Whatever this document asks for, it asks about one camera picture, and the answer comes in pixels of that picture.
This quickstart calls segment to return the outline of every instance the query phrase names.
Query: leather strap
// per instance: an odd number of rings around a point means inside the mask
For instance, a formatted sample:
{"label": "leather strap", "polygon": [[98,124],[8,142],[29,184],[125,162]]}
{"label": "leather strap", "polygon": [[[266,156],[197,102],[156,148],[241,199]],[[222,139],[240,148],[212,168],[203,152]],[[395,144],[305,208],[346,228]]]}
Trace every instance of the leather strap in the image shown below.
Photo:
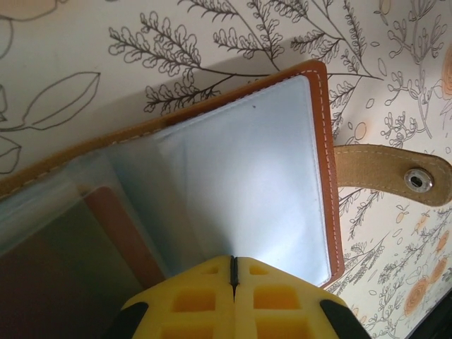
{"label": "leather strap", "polygon": [[[452,200],[452,166],[440,157],[382,145],[337,146],[334,153],[338,186],[375,189],[429,206]],[[416,193],[405,183],[405,173],[416,167],[433,178],[433,187],[425,193]]]}

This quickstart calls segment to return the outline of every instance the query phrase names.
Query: yellow object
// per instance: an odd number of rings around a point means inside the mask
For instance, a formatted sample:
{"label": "yellow object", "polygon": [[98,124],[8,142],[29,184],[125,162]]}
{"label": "yellow object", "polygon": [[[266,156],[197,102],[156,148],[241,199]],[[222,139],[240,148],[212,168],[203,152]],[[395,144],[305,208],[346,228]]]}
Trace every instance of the yellow object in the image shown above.
{"label": "yellow object", "polygon": [[[231,276],[238,277],[236,288]],[[121,312],[144,307],[138,319],[124,313],[106,338],[338,339],[321,306],[328,300],[340,308],[330,314],[345,309],[356,326],[339,297],[252,258],[221,256],[131,298]],[[347,316],[334,322],[344,325]],[[127,322],[132,328],[119,335]],[[357,326],[358,336],[341,338],[368,338]]]}

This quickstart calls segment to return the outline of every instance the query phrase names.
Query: leather wallet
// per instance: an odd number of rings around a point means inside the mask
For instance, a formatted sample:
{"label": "leather wallet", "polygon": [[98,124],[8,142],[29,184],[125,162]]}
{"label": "leather wallet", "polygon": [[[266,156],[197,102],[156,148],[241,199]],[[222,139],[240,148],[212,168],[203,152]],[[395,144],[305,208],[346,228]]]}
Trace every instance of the leather wallet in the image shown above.
{"label": "leather wallet", "polygon": [[[158,274],[229,254],[327,285],[344,270],[338,185],[432,206],[452,199],[452,168],[441,158],[375,145],[333,148],[328,104],[325,65],[308,61],[57,153],[0,182],[0,224],[10,220],[0,250],[34,232],[24,219],[48,219],[107,186],[140,225],[140,248]],[[427,191],[407,186],[406,173],[419,168],[432,181]]]}

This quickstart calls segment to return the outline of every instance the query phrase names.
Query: floral wallpaper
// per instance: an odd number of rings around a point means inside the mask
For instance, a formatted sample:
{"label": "floral wallpaper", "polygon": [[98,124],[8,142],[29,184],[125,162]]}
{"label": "floral wallpaper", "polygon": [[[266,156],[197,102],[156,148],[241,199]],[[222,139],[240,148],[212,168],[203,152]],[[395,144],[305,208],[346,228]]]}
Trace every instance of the floral wallpaper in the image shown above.
{"label": "floral wallpaper", "polygon": [[[5,0],[0,174],[315,58],[336,145],[452,161],[452,0]],[[452,288],[452,206],[339,191],[344,276],[373,338],[405,338]]]}

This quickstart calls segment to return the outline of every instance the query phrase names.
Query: metal snap fastener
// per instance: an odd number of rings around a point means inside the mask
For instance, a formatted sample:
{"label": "metal snap fastener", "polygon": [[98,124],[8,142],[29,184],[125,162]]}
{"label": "metal snap fastener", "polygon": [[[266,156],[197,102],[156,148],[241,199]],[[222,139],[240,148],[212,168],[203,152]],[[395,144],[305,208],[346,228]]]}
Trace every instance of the metal snap fastener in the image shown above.
{"label": "metal snap fastener", "polygon": [[423,168],[410,169],[405,174],[405,183],[416,193],[425,193],[433,187],[433,178]]}

